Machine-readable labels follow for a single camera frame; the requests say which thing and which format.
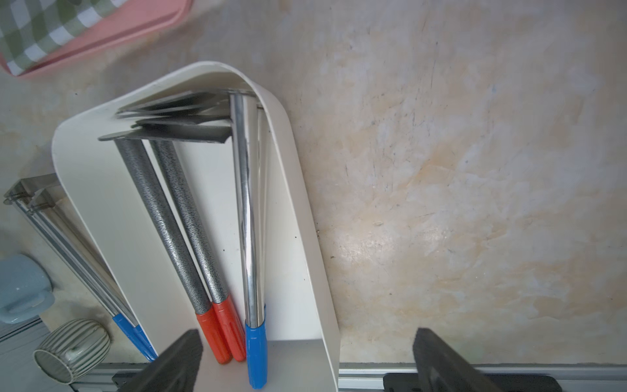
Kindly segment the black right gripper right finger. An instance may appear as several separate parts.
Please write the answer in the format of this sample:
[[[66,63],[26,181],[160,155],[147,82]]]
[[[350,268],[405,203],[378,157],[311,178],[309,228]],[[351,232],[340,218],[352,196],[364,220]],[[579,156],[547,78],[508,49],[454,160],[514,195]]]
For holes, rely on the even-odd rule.
[[[412,346],[422,391],[501,391],[429,328]]]

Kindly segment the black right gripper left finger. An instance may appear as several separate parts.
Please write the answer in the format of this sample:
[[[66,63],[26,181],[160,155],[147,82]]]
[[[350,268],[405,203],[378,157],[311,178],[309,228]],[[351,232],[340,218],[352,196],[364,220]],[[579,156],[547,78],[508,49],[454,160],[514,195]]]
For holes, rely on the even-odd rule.
[[[199,373],[203,347],[197,329],[185,332],[119,391],[192,392]]]

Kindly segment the grey hoe red handle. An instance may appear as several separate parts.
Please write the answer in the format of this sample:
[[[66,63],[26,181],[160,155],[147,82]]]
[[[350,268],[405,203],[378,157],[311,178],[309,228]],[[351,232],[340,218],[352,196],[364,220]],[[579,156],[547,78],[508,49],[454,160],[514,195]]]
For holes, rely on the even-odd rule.
[[[230,348],[143,141],[128,137],[126,132],[105,135],[98,140],[112,141],[116,145],[214,357],[219,364],[228,364],[233,359]]]
[[[244,362],[247,355],[243,325],[172,143],[178,140],[223,144],[232,134],[231,127],[207,124],[206,120],[195,123],[191,118],[141,119],[133,127],[149,135],[165,183],[201,268],[212,299],[212,311],[216,316],[217,326],[232,357],[238,362]]]

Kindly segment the cream storage box tray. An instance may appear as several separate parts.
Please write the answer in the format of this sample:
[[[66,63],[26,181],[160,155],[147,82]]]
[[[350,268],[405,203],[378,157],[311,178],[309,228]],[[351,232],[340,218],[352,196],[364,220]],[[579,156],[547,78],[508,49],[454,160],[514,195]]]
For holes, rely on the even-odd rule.
[[[107,135],[129,130],[132,121],[117,116],[127,106],[207,88],[252,90],[265,112],[265,389],[335,391],[338,323],[292,127],[270,91],[230,65],[188,65],[60,124],[52,141],[56,174],[150,343],[165,351],[199,323]]]

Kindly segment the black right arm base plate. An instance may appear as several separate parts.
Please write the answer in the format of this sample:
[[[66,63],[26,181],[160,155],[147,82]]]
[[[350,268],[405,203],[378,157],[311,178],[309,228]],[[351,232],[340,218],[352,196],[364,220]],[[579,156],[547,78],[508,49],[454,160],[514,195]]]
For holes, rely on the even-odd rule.
[[[485,374],[502,391],[561,392],[563,388],[547,375]],[[388,373],[383,376],[385,391],[422,391],[417,373]]]

